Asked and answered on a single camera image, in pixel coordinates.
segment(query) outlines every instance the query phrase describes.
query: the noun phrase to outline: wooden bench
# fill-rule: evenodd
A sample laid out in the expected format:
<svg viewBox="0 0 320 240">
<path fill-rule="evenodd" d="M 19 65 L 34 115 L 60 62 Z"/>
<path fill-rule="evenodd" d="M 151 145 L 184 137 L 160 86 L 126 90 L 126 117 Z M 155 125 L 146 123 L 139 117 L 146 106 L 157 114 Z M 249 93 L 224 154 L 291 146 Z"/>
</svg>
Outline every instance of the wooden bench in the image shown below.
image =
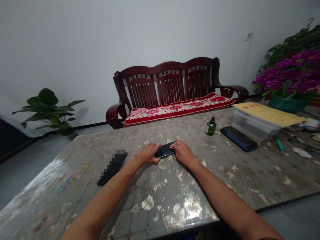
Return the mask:
<svg viewBox="0 0 320 240">
<path fill-rule="evenodd" d="M 185 63 L 164 62 L 155 67 L 134 66 L 114 74 L 113 80 L 119 93 L 119 102 L 106 112 L 106 121 L 113 129 L 121 128 L 118 114 L 127 118 L 125 105 L 147 108 L 181 102 L 206 96 L 220 88 L 221 95 L 231 98 L 238 94 L 236 102 L 248 97 L 242 86 L 223 86 L 219 82 L 218 58 L 198 57 Z"/>
</svg>

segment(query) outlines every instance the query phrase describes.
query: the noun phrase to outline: floor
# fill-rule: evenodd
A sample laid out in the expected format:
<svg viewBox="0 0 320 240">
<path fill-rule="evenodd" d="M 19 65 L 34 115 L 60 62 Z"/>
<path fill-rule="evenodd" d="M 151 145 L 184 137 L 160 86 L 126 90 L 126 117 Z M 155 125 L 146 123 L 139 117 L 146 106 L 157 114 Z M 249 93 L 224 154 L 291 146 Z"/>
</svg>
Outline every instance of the floor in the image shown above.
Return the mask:
<svg viewBox="0 0 320 240">
<path fill-rule="evenodd" d="M 79 135 L 112 131 L 109 125 L 78 130 Z M 39 140 L 0 165 L 0 209 L 34 179 L 70 141 L 59 134 Z M 319 239 L 320 194 L 294 201 L 260 215 L 285 239 Z"/>
</svg>

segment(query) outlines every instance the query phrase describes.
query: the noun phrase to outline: clear plastic container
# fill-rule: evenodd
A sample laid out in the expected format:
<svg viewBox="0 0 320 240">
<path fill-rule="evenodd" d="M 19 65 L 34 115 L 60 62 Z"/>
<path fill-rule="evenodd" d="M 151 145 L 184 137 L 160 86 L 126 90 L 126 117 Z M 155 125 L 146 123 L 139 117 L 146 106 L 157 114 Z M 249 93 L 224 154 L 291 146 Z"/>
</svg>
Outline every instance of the clear plastic container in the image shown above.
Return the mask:
<svg viewBox="0 0 320 240">
<path fill-rule="evenodd" d="M 238 109 L 233 113 L 232 126 L 257 142 L 272 137 L 282 128 Z"/>
</svg>

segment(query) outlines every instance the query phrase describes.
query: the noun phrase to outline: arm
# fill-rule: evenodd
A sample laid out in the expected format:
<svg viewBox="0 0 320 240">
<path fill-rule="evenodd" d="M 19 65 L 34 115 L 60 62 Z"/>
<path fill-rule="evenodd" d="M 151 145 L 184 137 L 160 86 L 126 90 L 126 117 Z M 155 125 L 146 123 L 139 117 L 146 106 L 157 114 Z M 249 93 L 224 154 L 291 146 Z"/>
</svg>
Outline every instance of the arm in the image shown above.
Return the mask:
<svg viewBox="0 0 320 240">
<path fill-rule="evenodd" d="M 231 98 L 233 93 L 236 92 L 238 94 L 237 103 L 244 102 L 248 96 L 249 92 L 245 87 L 238 86 L 238 85 L 229 85 L 223 86 L 221 84 L 217 84 L 216 88 L 220 88 L 221 96 Z"/>
<path fill-rule="evenodd" d="M 193 172 L 215 210 L 241 239 L 283 239 L 232 189 L 206 169 L 185 142 L 178 140 L 173 147 L 178 160 Z"/>
<path fill-rule="evenodd" d="M 146 163 L 158 164 L 160 158 L 154 155 L 161 146 L 150 143 L 129 159 L 125 165 L 88 203 L 61 240 L 99 239 L 101 231 L 107 224 L 111 214 L 118 205 L 121 196 L 133 175 Z"/>
<path fill-rule="evenodd" d="M 126 109 L 125 109 L 126 103 L 127 102 L 125 100 L 121 100 L 117 104 L 112 105 L 107 110 L 106 121 L 113 129 L 122 128 L 123 124 L 120 122 L 120 120 L 118 118 L 118 114 L 120 114 L 120 116 L 124 119 L 127 117 L 127 113 L 126 113 Z"/>
</svg>

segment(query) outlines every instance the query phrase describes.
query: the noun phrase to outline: green houseplant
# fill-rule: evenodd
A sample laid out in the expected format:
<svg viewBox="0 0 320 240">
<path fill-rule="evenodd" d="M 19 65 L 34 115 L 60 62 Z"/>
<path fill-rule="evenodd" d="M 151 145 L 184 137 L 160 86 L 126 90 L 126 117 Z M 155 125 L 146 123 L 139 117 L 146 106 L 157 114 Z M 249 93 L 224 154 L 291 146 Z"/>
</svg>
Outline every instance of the green houseplant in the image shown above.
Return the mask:
<svg viewBox="0 0 320 240">
<path fill-rule="evenodd" d="M 278 62 L 253 81 L 262 96 L 272 94 L 269 107 L 294 113 L 319 97 L 320 50 L 303 51 Z"/>
<path fill-rule="evenodd" d="M 58 103 L 58 99 L 55 96 L 54 92 L 48 88 L 44 88 L 39 92 L 39 95 L 36 97 L 31 97 L 27 100 L 28 106 L 22 107 L 19 111 L 13 112 L 12 114 L 16 114 L 17 112 L 34 112 L 34 114 L 23 121 L 21 125 L 23 128 L 26 128 L 27 122 L 30 121 L 43 121 L 47 123 L 47 125 L 43 125 L 36 129 L 40 128 L 53 128 L 59 131 L 63 136 L 71 136 L 75 135 L 75 130 L 68 123 L 69 121 L 76 120 L 74 117 L 66 119 L 66 117 L 73 116 L 74 111 L 72 106 L 82 103 L 85 100 L 79 100 L 69 103 L 66 106 L 56 106 Z"/>
<path fill-rule="evenodd" d="M 283 43 L 270 48 L 267 52 L 270 58 L 266 64 L 260 67 L 258 75 L 262 75 L 268 68 L 273 68 L 277 62 L 291 58 L 297 53 L 320 49 L 320 25 L 310 31 L 309 28 L 301 29 L 297 34 L 287 37 Z"/>
</svg>

